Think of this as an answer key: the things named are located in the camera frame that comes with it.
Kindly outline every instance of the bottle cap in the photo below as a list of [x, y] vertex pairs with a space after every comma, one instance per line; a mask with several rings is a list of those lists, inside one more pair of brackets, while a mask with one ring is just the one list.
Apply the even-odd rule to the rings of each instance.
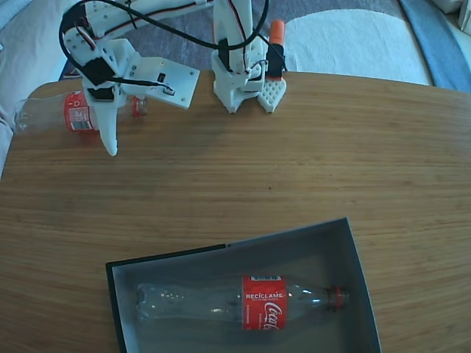
[[346, 288], [334, 285], [327, 289], [327, 295], [329, 298], [327, 303], [328, 310], [339, 311], [350, 303], [350, 294]]

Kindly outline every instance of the red label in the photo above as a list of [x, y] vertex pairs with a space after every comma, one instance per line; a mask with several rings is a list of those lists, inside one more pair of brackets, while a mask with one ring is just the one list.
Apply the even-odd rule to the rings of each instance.
[[244, 276], [242, 328], [283, 329], [288, 315], [288, 291], [279, 276]]
[[95, 130], [90, 119], [90, 107], [83, 92], [73, 92], [66, 96], [64, 119], [70, 131]]

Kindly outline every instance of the coca-cola bottle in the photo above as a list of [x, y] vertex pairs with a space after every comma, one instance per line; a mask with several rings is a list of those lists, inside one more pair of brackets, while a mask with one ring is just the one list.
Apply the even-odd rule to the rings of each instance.
[[[117, 120], [147, 114], [147, 100], [128, 96], [126, 104], [118, 109]], [[78, 90], [44, 99], [28, 98], [16, 106], [15, 135], [35, 135], [51, 129], [71, 132], [94, 132], [98, 123], [93, 107]]]
[[282, 329], [287, 321], [337, 311], [349, 301], [346, 289], [304, 286], [289, 277], [234, 277], [223, 285], [161, 285], [137, 289], [143, 319], [200, 319], [239, 324], [242, 329]]

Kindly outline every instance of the gray box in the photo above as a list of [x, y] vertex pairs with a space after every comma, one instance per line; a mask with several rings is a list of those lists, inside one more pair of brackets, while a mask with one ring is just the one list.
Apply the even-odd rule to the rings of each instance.
[[[381, 352], [375, 319], [346, 218], [261, 238], [186, 252], [107, 263], [121, 353]], [[350, 304], [280, 331], [235, 333], [216, 322], [155, 320], [142, 324], [135, 291], [142, 282], [281, 275], [303, 284], [346, 287]]]

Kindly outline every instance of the white robotic arm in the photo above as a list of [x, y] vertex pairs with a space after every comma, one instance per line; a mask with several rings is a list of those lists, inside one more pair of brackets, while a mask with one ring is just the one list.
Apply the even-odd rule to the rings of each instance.
[[116, 113], [127, 95], [188, 109], [199, 77], [194, 68], [161, 57], [141, 57], [128, 40], [114, 38], [147, 24], [139, 14], [160, 20], [209, 6], [214, 6], [218, 44], [211, 56], [215, 94], [231, 113], [243, 100], [256, 96], [267, 111], [273, 111], [286, 83], [281, 78], [266, 81], [267, 48], [260, 38], [240, 46], [254, 37], [252, 0], [84, 0], [64, 15], [61, 46], [82, 75], [85, 97], [95, 109], [100, 136], [111, 156], [118, 151]]

